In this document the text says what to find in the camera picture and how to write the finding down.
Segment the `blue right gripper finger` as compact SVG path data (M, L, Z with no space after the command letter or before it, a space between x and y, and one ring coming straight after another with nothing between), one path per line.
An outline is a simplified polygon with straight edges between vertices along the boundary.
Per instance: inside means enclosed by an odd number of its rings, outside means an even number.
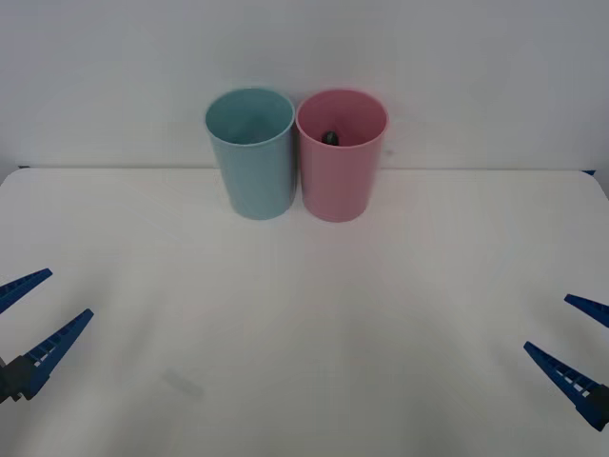
M608 386L599 384L565 365L531 342L526 342L523 348L575 406L580 416L592 428L602 432L608 425Z
M567 294L564 297L564 301L601 323L606 328L609 327L609 307L607 305L572 294Z

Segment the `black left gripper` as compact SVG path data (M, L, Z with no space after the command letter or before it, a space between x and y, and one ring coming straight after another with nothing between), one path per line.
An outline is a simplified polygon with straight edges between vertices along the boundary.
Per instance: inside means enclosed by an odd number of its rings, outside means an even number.
M52 271L44 268L1 286L0 313L9 309L51 275ZM4 403L9 398L13 401L20 398L31 400L47 382L93 316L92 310L87 308L42 343L16 357L10 365L1 361L1 402Z

